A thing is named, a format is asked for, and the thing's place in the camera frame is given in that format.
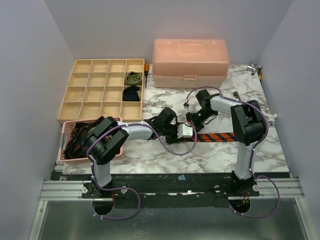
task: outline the marble countertop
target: marble countertop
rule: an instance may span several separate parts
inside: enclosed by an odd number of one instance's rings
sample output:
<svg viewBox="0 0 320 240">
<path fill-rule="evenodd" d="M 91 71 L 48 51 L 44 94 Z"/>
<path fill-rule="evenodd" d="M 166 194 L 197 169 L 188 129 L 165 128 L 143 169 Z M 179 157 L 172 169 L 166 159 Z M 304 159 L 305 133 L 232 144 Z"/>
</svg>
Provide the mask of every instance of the marble countertop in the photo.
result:
<svg viewBox="0 0 320 240">
<path fill-rule="evenodd" d="M 246 65 L 231 66 L 228 78 L 221 86 L 226 97 L 234 98 L 232 93 L 238 91 L 241 100 L 257 100 L 262 111 L 270 113 L 261 83 L 257 75 L 252 76 Z M 180 122 L 185 122 L 183 104 L 190 89 L 155 88 L 149 74 L 147 88 L 143 93 L 142 119 L 157 115 L 165 107 L 173 109 Z M 189 103 L 200 106 L 195 94 Z M 231 117 L 219 113 L 218 117 L 200 133 L 233 132 Z M 192 142 L 171 144 L 169 147 L 178 153 L 186 152 Z M 110 165 L 112 174 L 165 174 L 165 173 L 230 173 L 236 166 L 238 142 L 198 142 L 194 150 L 184 156 L 167 152 L 157 140 L 135 140 L 123 145 L 122 159 L 113 159 Z M 269 128 L 267 138 L 258 146 L 255 172 L 288 172 L 288 166 L 279 142 L 277 131 Z M 63 174 L 90 174 L 90 164 L 65 164 Z"/>
</svg>

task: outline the gray wall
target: gray wall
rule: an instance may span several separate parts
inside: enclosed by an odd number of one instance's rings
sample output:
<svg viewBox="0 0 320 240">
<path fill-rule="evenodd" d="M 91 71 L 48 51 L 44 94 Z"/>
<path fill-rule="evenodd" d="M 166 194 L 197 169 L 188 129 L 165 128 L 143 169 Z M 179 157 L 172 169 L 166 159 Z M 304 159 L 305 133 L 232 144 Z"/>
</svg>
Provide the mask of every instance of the gray wall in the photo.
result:
<svg viewBox="0 0 320 240">
<path fill-rule="evenodd" d="M 42 0 L 0 7 L 0 234 L 28 239 L 50 176 L 73 56 Z"/>
<path fill-rule="evenodd" d="M 265 50 L 262 85 L 320 236 L 320 1 L 294 0 Z"/>
<path fill-rule="evenodd" d="M 256 63 L 292 0 L 44 0 L 75 58 L 145 58 L 159 38 L 222 38 Z"/>
</svg>

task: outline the pink basket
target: pink basket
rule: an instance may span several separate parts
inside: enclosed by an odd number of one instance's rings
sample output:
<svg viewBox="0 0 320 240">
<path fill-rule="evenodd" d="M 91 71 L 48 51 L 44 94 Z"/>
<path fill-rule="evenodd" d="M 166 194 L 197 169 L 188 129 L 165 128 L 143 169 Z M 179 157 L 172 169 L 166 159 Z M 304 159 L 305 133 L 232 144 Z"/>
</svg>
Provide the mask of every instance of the pink basket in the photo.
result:
<svg viewBox="0 0 320 240">
<path fill-rule="evenodd" d="M 122 122 L 122 118 L 121 117 L 113 117 L 116 121 L 120 121 Z M 90 120 L 75 120 L 75 121 L 66 121 L 64 122 L 64 124 L 62 125 L 62 133 L 61 133 L 61 139 L 60 139 L 60 144 L 59 144 L 59 152 L 58 152 L 58 158 L 59 158 L 59 162 L 63 162 L 66 164 L 86 164 L 86 163 L 90 163 L 89 158 L 85 157 L 85 158 L 75 158 L 75 159 L 66 159 L 65 156 L 65 146 L 67 145 L 67 143 L 70 141 L 71 139 L 71 133 L 73 131 L 73 129 L 76 126 L 76 123 L 94 123 L 97 119 L 90 119 Z M 122 147 L 120 148 L 120 153 L 118 155 L 115 156 L 115 159 L 119 159 L 122 156 L 122 152 L 123 149 Z"/>
</svg>

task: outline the screwdriver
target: screwdriver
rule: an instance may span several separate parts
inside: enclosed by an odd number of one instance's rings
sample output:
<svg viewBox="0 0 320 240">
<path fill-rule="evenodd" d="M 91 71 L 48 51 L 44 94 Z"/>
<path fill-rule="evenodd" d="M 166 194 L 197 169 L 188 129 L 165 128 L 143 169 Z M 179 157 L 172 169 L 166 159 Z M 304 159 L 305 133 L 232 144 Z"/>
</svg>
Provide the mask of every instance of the screwdriver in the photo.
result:
<svg viewBox="0 0 320 240">
<path fill-rule="evenodd" d="M 147 77 L 149 73 L 149 63 L 144 65 L 144 75 L 145 75 L 145 88 L 147 88 Z"/>
</svg>

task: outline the box lid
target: box lid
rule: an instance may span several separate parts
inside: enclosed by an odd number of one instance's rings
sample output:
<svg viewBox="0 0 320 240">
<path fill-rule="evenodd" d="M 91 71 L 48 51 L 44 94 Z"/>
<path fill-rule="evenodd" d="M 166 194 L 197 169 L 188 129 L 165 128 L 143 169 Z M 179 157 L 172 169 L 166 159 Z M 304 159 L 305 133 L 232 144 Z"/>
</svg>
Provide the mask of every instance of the box lid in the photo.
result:
<svg viewBox="0 0 320 240">
<path fill-rule="evenodd" d="M 157 76 L 225 76 L 229 69 L 222 39 L 156 39 L 152 73 Z"/>
</svg>

